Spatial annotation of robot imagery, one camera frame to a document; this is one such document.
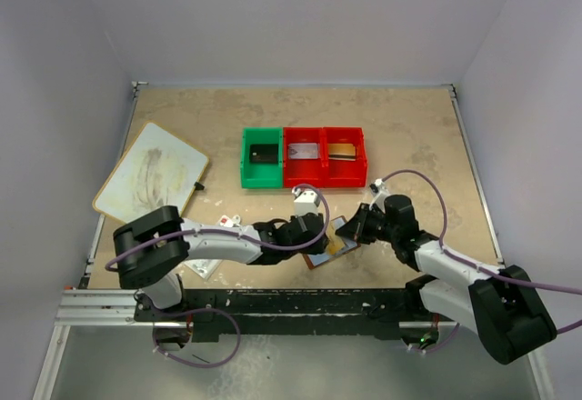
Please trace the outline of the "brown leather card holder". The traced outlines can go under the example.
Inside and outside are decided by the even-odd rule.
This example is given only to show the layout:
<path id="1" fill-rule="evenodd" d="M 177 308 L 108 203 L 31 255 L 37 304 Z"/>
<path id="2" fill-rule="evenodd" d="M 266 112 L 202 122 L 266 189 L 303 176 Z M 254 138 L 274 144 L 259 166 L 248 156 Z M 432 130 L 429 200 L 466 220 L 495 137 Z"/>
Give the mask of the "brown leather card holder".
<path id="1" fill-rule="evenodd" d="M 350 239 L 337 236 L 336 230 L 346 223 L 346 218 L 341 215 L 333 218 L 326 231 L 328 244 L 326 250 L 317 255 L 303 255 L 309 270 L 316 269 L 324 264 L 332 262 L 342 255 L 350 253 L 360 247 L 360 244 Z"/>

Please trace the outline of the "gold card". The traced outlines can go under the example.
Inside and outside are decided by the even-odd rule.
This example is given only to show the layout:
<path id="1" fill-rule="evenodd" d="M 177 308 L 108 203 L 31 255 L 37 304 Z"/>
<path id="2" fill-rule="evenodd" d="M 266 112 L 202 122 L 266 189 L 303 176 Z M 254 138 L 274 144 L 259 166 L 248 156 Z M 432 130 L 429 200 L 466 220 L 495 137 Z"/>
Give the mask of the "gold card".
<path id="1" fill-rule="evenodd" d="M 356 146 L 349 143 L 329 143 L 328 159 L 336 161 L 355 161 Z"/>
<path id="2" fill-rule="evenodd" d="M 341 215 L 334 218 L 327 228 L 328 245 L 326 252 L 332 257 L 341 256 L 359 247 L 356 242 L 335 235 L 337 228 L 345 222 L 346 219 Z"/>

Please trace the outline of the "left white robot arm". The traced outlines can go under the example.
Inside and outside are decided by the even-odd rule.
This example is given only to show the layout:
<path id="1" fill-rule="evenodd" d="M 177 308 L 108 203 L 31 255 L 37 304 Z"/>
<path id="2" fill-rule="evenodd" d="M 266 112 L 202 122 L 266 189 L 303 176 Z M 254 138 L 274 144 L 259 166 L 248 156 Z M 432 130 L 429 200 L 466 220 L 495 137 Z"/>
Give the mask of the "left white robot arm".
<path id="1" fill-rule="evenodd" d="M 232 228 L 186 220 L 176 207 L 162 206 L 114 231 L 115 258 L 105 270 L 118 274 L 123 289 L 142 291 L 165 311 L 184 301 L 182 281 L 173 272 L 184 261 L 277 265 L 295 255 L 317 255 L 326 249 L 328 224 L 329 210 L 321 214 L 315 206 L 288 220 Z"/>

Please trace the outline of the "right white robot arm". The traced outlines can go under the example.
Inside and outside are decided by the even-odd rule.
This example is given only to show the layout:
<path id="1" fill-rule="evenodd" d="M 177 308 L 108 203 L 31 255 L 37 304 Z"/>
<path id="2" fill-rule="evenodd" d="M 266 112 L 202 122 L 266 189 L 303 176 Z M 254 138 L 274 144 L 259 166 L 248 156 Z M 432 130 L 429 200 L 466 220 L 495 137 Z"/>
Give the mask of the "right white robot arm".
<path id="1" fill-rule="evenodd" d="M 420 274 L 406 283 L 407 308 L 471 330 L 500 364 L 557 338 L 556 325 L 522 268 L 482 265 L 441 245 L 420 228 L 405 195 L 390 195 L 383 206 L 362 204 L 336 235 L 361 245 L 389 243 L 396 258 Z"/>

